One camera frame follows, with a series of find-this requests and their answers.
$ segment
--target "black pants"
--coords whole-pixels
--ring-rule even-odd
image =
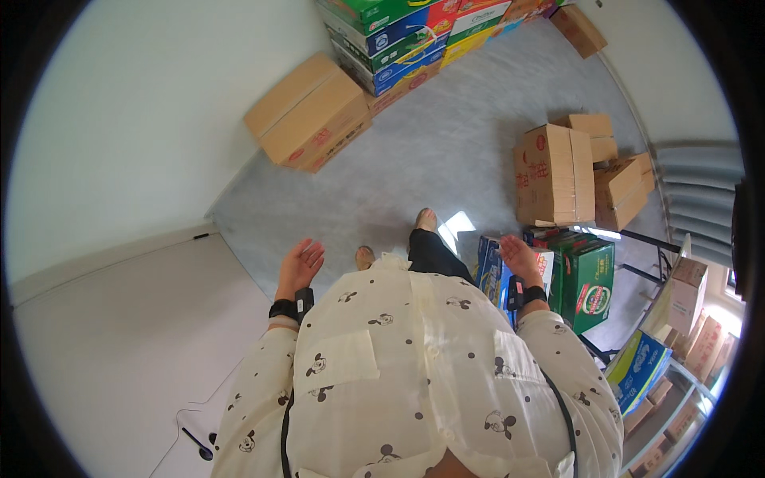
[[[414,229],[409,234],[409,260],[412,261],[410,271],[462,277],[475,285],[467,266],[444,246],[435,232]]]

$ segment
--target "wrist-worn device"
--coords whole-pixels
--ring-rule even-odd
[[[295,292],[295,300],[279,299],[275,301],[269,311],[269,319],[277,315],[286,315],[298,322],[298,326],[303,323],[303,317],[314,306],[314,291],[306,287]]]
[[[510,277],[505,308],[508,311],[517,311],[531,301],[539,299],[547,302],[545,289],[538,285],[526,288],[526,283],[519,275]]]

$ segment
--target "white door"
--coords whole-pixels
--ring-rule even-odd
[[[168,454],[186,460],[177,475],[209,476],[176,415],[207,413],[194,433],[216,426],[225,404],[212,404],[270,305],[213,234],[56,287],[17,306],[15,326],[46,412],[90,476],[149,476],[176,443],[190,450]]]

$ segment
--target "right hand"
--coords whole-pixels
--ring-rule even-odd
[[[510,271],[526,283],[526,287],[538,285],[544,288],[536,255],[521,239],[509,234],[500,239],[500,257]]]

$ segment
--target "hand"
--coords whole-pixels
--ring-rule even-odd
[[[500,256],[510,271],[523,279],[527,288],[543,287],[536,255],[521,239],[512,235],[500,239]]]
[[[311,244],[311,240],[307,237],[300,241],[282,260],[276,300],[294,301],[295,292],[311,285],[311,281],[324,264],[324,246],[321,242]]]

